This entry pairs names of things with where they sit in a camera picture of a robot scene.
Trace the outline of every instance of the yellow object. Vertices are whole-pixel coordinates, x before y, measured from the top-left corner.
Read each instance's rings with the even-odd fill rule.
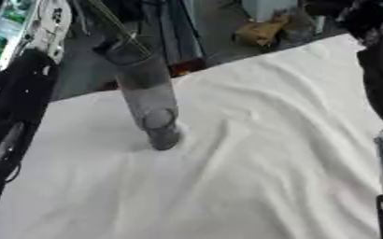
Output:
[[[289,21],[289,14],[276,13],[270,21],[245,24],[234,33],[234,38],[246,44],[266,46]]]

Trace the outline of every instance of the wrinkled fabric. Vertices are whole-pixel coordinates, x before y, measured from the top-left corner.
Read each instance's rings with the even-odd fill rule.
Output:
[[[174,79],[182,142],[151,149],[118,91],[54,103],[0,239],[376,239],[383,129],[348,35]]]

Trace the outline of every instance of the floor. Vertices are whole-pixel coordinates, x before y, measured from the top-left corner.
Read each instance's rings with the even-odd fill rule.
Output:
[[[230,5],[230,3],[231,0],[196,0],[195,2],[196,25],[202,36],[209,66],[260,54],[257,48],[238,45],[231,41],[232,33],[247,22],[248,16],[239,5]],[[328,23],[323,34],[310,40],[341,33],[331,23]],[[95,33],[91,36],[78,33],[76,39],[67,40],[67,57],[62,67],[54,100],[96,91],[104,83],[114,78],[118,69],[91,51],[91,48],[100,40],[101,36]],[[285,41],[278,50],[301,44]]]

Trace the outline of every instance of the white tablecloth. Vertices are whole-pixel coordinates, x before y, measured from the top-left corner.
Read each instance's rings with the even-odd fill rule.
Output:
[[[375,239],[383,128],[347,35],[176,79],[154,151],[118,91],[51,104],[0,239]]]

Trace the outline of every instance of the wire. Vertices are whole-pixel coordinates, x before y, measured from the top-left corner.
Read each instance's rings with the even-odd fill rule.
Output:
[[[91,5],[94,6],[96,10],[100,12],[100,14],[103,17],[106,17],[106,20],[110,23],[114,24],[116,28],[118,29],[118,32],[123,36],[124,38],[132,38],[132,36],[129,34],[129,30],[126,28],[126,26],[121,23],[121,21],[111,12],[108,7],[106,7],[105,4],[103,4],[100,0],[87,0]],[[151,55],[149,50],[138,40],[135,38],[132,39],[132,44],[134,44],[142,53],[144,53],[147,57]]]

